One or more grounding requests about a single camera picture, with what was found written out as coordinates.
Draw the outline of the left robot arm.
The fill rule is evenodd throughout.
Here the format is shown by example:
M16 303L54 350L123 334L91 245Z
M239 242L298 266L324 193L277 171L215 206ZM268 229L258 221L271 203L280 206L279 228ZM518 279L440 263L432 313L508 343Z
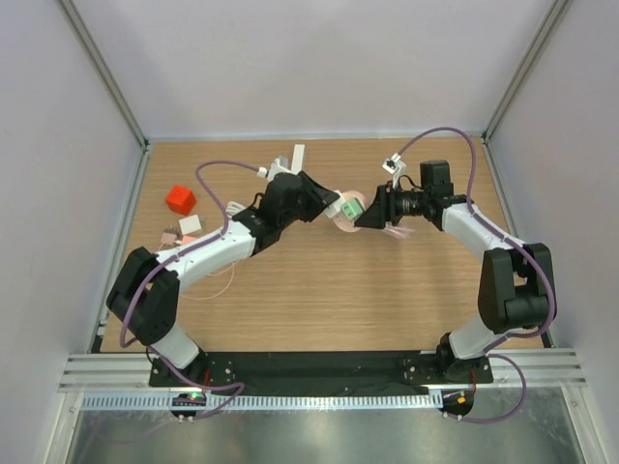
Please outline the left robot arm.
M210 273L270 247L293 222L311 222L339 199L338 191L320 186L305 172L279 173L220 229L168 251L134 249L106 306L123 331L156 352L182 386L201 386L208 358L177 321L180 294Z

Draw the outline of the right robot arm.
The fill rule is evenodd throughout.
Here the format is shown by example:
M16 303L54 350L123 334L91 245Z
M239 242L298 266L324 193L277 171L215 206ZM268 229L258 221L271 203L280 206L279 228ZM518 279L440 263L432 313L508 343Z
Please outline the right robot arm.
M405 164L398 155L383 167L393 178L377 188L355 226L384 229L404 217L423 217L458 239L482 264L478 313L441 337L434 356L438 376L459 382L503 342L543 334L556 314L548 247L510 235L484 216L468 193L455 193L444 160L423 162L421 183L411 189L400 185Z

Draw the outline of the pink small charger plug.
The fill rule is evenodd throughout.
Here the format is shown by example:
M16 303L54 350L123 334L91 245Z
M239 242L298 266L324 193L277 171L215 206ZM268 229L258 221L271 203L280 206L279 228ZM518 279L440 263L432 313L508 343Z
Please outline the pink small charger plug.
M166 228L163 230L160 245L163 247L175 247L180 244L181 234L176 228Z

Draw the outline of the green dual usb charger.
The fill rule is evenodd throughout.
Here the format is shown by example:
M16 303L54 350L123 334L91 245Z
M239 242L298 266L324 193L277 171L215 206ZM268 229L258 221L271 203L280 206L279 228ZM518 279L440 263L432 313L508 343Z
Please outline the green dual usb charger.
M347 199L340 207L340 212L351 223L363 214L365 207L363 202L357 197Z

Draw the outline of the white power strip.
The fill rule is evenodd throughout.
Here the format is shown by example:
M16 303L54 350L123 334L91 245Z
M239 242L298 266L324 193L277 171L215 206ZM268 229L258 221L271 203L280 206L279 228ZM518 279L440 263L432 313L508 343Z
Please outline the white power strip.
M293 174L298 174L303 170L305 160L305 144L295 144L292 152L292 159L289 165L289 170Z

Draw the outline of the tall white charger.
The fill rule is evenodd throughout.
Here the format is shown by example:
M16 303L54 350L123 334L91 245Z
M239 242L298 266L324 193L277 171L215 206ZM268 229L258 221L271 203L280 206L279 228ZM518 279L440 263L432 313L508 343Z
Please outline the tall white charger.
M334 218L338 215L342 205L346 202L346 199L339 190L336 190L335 194L337 195L337 199L324 210L324 214L327 218Z

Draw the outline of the red cube socket adapter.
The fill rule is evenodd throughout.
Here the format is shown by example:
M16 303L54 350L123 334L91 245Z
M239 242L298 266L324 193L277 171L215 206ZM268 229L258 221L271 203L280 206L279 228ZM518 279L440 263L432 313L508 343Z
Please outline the red cube socket adapter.
M182 216L188 216L196 204L192 190L179 185L170 189L164 201L171 212Z

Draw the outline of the pink round power socket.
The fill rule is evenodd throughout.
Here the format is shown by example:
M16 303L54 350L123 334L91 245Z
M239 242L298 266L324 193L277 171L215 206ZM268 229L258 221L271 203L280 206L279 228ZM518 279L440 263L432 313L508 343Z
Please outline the pink round power socket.
M343 197L347 200L351 197L357 197L359 198L363 204L364 207L366 209L366 203L367 203L367 198L364 194L362 194L361 192L357 191L357 190L348 190L342 193ZM336 225L337 228L339 228L340 230L347 232L347 233L354 233L354 232L358 232L360 230L360 228L356 227L354 225L354 223L349 222L342 213L339 213L338 215L336 215L333 218L333 222Z

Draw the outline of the white honor charger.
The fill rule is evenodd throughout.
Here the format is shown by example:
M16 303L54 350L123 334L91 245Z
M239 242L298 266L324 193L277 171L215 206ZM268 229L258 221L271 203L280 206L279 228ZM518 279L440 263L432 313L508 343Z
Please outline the white honor charger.
M200 234L203 230L199 215L183 217L179 220L179 228L183 236Z

